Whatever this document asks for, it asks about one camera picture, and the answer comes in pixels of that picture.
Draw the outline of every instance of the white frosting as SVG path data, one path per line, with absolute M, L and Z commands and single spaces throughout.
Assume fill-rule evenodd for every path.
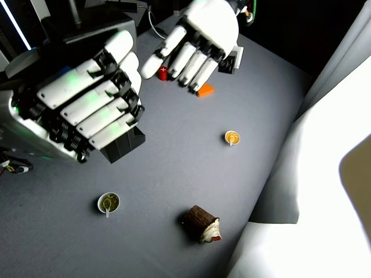
M 219 219 L 215 220 L 214 223 L 212 223 L 210 226 L 206 228 L 206 230 L 203 232 L 200 242 L 212 242 L 213 237 L 220 236 L 219 232 Z

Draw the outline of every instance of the green food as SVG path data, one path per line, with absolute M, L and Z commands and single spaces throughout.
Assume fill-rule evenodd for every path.
M 114 195 L 114 194 L 109 194 L 105 197 L 102 198 L 102 200 L 100 201 L 100 209 L 102 211 L 106 211 L 106 208 L 104 207 L 103 203 L 104 203 L 104 200 L 106 199 L 110 199 L 111 201 L 111 207 L 110 207 L 110 212 L 114 211 L 115 209 L 117 209 L 118 207 L 118 204 L 119 204 L 119 199 L 118 199 L 118 196 Z

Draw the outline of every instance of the gray tabletop surface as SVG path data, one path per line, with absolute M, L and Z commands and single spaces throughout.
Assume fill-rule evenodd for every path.
M 170 32 L 178 19 L 160 26 Z M 160 44 L 138 37 L 140 64 Z M 0 277 L 217 277 L 268 178 L 310 77 L 240 36 L 240 70 L 215 73 L 212 96 L 144 81 L 144 145 L 114 164 L 31 159 L 35 170 L 0 177 Z M 229 147 L 227 130 L 241 143 Z M 116 192 L 109 219 L 97 198 Z M 220 217 L 223 239 L 188 240 L 177 218 L 193 205 Z

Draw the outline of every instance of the fluorescent light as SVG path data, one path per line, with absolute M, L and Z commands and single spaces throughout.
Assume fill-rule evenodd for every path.
M 27 42 L 25 36 L 23 35 L 23 33 L 22 33 L 22 31 L 21 31 L 21 28 L 19 28 L 19 26 L 18 26 L 16 20 L 14 19 L 14 17 L 13 17 L 13 15 L 12 15 L 12 13 L 10 12 L 10 10 L 9 10 L 9 8 L 8 8 L 8 6 L 7 6 L 7 4 L 5 3 L 5 0 L 0 0 L 0 3 L 1 3 L 1 5 L 3 6 L 3 8 L 4 8 L 6 14 L 9 16 L 11 22 L 13 23 L 15 29 L 17 30 L 19 36 L 21 37 L 21 39 L 22 39 L 24 45 L 27 47 L 28 50 L 30 50 L 30 49 L 31 49 L 31 46 L 30 46 L 30 44 Z

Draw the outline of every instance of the red can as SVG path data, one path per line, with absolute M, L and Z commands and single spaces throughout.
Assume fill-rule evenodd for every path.
M 158 78 L 162 81 L 168 80 L 168 67 L 160 67 L 160 69 L 158 70 Z

